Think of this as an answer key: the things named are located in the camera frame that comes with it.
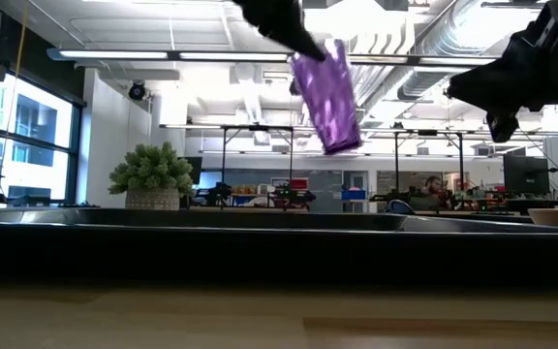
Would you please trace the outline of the office chair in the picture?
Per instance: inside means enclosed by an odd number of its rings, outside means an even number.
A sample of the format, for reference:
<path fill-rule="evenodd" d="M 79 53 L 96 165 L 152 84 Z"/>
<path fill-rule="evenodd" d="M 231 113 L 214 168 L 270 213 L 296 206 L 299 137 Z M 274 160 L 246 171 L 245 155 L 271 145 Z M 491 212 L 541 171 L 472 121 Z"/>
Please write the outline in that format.
<path fill-rule="evenodd" d="M 385 213 L 392 213 L 392 214 L 402 214 L 402 215 L 414 215 L 415 212 L 411 208 L 411 206 L 401 200 L 391 200 L 387 202 Z"/>

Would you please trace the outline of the black serving tray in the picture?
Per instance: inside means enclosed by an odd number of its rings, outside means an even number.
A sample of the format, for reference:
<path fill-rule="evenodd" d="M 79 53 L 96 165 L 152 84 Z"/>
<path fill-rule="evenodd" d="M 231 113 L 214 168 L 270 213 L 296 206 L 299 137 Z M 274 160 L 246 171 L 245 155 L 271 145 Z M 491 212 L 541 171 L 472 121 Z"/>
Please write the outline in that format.
<path fill-rule="evenodd" d="M 558 227 L 393 214 L 0 209 L 0 277 L 558 284 Z"/>

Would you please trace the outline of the black computer monitor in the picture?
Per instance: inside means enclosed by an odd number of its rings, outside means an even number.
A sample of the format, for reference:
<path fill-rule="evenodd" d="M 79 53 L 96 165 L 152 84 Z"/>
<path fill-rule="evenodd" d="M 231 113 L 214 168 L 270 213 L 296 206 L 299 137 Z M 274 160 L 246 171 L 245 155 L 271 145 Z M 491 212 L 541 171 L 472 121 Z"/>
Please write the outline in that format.
<path fill-rule="evenodd" d="M 504 183 L 508 192 L 546 194 L 550 192 L 549 167 L 546 159 L 505 155 Z"/>

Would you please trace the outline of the silver ventilation duct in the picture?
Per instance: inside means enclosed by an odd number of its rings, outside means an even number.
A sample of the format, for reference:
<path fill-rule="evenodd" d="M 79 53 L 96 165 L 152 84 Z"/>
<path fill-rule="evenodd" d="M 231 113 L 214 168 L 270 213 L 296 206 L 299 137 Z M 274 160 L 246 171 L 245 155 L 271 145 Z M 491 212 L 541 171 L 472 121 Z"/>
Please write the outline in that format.
<path fill-rule="evenodd" d="M 457 0 L 453 7 L 417 44 L 417 55 L 481 55 L 526 23 L 519 9 L 484 7 L 486 2 L 503 0 Z"/>

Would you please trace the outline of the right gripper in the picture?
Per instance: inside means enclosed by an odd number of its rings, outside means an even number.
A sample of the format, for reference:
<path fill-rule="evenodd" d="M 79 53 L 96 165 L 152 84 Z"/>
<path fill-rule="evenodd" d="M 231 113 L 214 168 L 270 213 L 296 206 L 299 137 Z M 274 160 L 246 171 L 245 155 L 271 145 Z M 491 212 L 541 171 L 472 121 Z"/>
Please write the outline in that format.
<path fill-rule="evenodd" d="M 558 50 L 532 46 L 520 31 L 511 36 L 508 60 L 495 60 L 449 80 L 446 96 L 488 112 L 538 111 L 558 105 Z"/>

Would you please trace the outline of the long LED light bar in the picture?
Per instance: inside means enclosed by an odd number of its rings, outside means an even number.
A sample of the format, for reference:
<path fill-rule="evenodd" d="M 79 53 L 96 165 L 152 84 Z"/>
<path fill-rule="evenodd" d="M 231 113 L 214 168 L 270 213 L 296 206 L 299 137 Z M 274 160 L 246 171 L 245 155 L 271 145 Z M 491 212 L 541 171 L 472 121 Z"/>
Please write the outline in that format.
<path fill-rule="evenodd" d="M 152 50 L 105 50 L 105 49 L 59 49 L 49 48 L 47 55 L 54 61 L 191 61 L 191 62 L 250 62 L 288 63 L 299 58 L 290 52 L 240 52 L 240 51 L 152 51 Z M 496 56 L 430 56 L 402 54 L 347 54 L 352 65 L 410 66 L 474 68 L 489 64 Z"/>

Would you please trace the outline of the black ceiling rail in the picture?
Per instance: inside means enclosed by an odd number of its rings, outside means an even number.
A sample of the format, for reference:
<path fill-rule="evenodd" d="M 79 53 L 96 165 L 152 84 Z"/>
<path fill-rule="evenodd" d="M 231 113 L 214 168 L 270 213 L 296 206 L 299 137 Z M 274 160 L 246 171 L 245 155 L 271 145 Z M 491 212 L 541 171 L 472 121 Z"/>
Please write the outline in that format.
<path fill-rule="evenodd" d="M 511 2 L 482 2 L 482 8 L 491 9 L 541 9 L 544 2 L 530 2 L 530 1 L 511 1 Z"/>

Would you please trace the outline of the large office window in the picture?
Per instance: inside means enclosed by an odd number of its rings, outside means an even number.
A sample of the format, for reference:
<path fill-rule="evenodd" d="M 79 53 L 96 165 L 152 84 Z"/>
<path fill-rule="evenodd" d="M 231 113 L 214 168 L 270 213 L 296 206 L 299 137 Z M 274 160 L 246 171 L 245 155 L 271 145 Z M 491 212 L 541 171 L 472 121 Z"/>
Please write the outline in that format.
<path fill-rule="evenodd" d="M 13 75 L 0 81 L 0 194 L 71 203 L 80 108 Z"/>

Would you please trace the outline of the red sign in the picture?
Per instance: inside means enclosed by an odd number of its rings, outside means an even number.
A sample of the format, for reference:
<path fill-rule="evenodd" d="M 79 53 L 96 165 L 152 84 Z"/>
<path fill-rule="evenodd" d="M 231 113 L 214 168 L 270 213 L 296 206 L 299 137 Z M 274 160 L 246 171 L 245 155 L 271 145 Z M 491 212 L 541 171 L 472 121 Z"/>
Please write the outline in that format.
<path fill-rule="evenodd" d="M 309 189 L 309 178 L 308 177 L 273 177 L 271 179 L 271 185 L 274 187 L 284 187 L 290 186 L 296 191 L 306 191 Z"/>

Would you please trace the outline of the person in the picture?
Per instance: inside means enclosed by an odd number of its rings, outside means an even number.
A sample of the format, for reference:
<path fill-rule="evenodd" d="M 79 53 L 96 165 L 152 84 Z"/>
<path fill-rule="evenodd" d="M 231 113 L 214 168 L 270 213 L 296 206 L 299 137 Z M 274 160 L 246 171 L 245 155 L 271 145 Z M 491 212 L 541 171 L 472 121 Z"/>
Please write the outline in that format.
<path fill-rule="evenodd" d="M 410 206 L 414 210 L 440 210 L 449 206 L 442 181 L 437 176 L 430 176 L 422 189 L 411 196 Z"/>

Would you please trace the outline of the black background rig frame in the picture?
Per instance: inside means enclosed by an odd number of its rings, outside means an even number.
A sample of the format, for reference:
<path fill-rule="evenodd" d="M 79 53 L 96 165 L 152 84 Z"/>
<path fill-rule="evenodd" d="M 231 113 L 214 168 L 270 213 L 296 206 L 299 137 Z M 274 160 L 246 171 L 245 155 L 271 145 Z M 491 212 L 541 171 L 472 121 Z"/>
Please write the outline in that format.
<path fill-rule="evenodd" d="M 293 178 L 293 170 L 294 170 L 294 140 L 295 140 L 295 128 L 293 126 L 276 126 L 276 125 L 262 125 L 262 124 L 241 124 L 241 125 L 221 125 L 220 129 L 223 130 L 223 141 L 222 141 L 222 167 L 221 167 L 221 179 L 222 182 L 225 183 L 225 169 L 226 169 L 226 155 L 227 155 L 227 144 L 230 142 L 231 139 L 227 138 L 227 134 L 229 130 L 236 130 L 237 132 L 234 136 L 241 130 L 248 130 L 251 132 L 266 132 L 270 133 L 271 131 L 277 131 L 280 136 L 283 136 L 283 132 L 287 132 L 290 134 L 290 139 L 287 142 L 289 145 L 289 180 L 288 184 L 290 186 L 290 182 Z"/>
<path fill-rule="evenodd" d="M 464 170 L 464 147 L 463 147 L 463 134 L 459 131 L 450 130 L 435 130 L 435 129 L 397 129 L 392 128 L 391 133 L 394 139 L 394 173 L 395 173 L 395 190 L 399 191 L 400 181 L 399 181 L 399 136 L 401 134 L 406 134 L 412 136 L 416 134 L 422 137 L 437 137 L 443 136 L 449 142 L 451 142 L 458 149 L 458 163 L 459 163 L 459 174 L 460 174 L 460 190 L 465 190 L 465 170 Z"/>

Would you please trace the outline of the green artificial plant in pot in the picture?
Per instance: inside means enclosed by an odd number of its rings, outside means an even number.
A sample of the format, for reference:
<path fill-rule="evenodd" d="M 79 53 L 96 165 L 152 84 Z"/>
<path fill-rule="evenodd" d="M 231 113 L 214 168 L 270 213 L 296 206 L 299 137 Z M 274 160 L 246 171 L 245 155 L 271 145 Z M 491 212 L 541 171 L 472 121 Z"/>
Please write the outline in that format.
<path fill-rule="evenodd" d="M 125 195 L 128 209 L 179 210 L 192 191 L 193 166 L 171 143 L 138 144 L 109 174 L 111 195 Z"/>

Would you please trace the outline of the purple faceted plastic cup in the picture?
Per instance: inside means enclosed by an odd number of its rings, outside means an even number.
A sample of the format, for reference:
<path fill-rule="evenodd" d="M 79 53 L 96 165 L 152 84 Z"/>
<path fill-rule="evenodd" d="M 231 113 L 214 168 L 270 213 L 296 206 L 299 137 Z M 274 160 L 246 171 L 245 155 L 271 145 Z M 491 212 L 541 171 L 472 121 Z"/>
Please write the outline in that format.
<path fill-rule="evenodd" d="M 361 145 L 350 67 L 344 43 L 327 39 L 324 61 L 296 53 L 290 60 L 294 82 L 326 155 Z"/>

